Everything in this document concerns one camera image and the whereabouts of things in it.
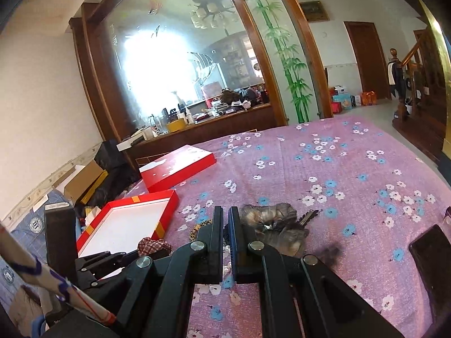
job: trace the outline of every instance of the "white towel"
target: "white towel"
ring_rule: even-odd
[[[388,83],[390,85],[395,84],[395,78],[393,77],[393,65],[394,64],[395,64],[394,62],[388,64]]]

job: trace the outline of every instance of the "white wall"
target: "white wall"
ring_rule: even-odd
[[[101,137],[72,34],[49,37],[8,24],[0,35],[0,58],[2,220],[40,182]]]
[[[299,2],[316,0],[299,0]],[[330,21],[312,22],[310,29],[316,40],[322,63],[328,67],[329,85],[345,85],[352,94],[360,94],[357,61],[344,21],[373,22],[376,26],[385,60],[391,59],[390,48],[404,58],[415,44],[413,30],[426,25],[416,18],[404,0],[320,0]]]

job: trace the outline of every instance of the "tile floor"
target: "tile floor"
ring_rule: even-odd
[[[381,130],[387,132],[392,137],[396,138],[396,140],[398,140],[404,146],[413,151],[451,189],[451,186],[449,186],[449,184],[446,182],[446,180],[438,171],[437,165],[393,128],[392,126],[393,113],[395,112],[397,105],[398,105],[397,100],[383,99],[378,101],[378,104],[375,106],[353,108],[352,110],[347,110],[341,114],[335,114],[334,116],[346,117],[349,115],[357,115],[365,118],[366,120],[370,120],[375,126],[378,126]]]

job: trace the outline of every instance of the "metal bolt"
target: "metal bolt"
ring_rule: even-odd
[[[318,263],[318,258],[314,255],[309,254],[304,257],[304,262],[308,265],[315,265],[316,263]]]
[[[262,250],[265,247],[265,244],[263,244],[261,241],[256,240],[250,243],[249,246],[254,250]]]
[[[201,241],[193,241],[190,245],[192,250],[202,250],[205,248],[205,244]]]
[[[136,260],[136,265],[139,268],[146,268],[150,264],[151,259],[149,257],[141,257]]]

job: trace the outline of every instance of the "open red gift box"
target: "open red gift box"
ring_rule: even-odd
[[[139,168],[150,193],[166,190],[216,163],[213,153],[185,145]]]
[[[129,253],[144,237],[162,239],[178,206],[175,190],[109,202],[78,238],[78,255]]]

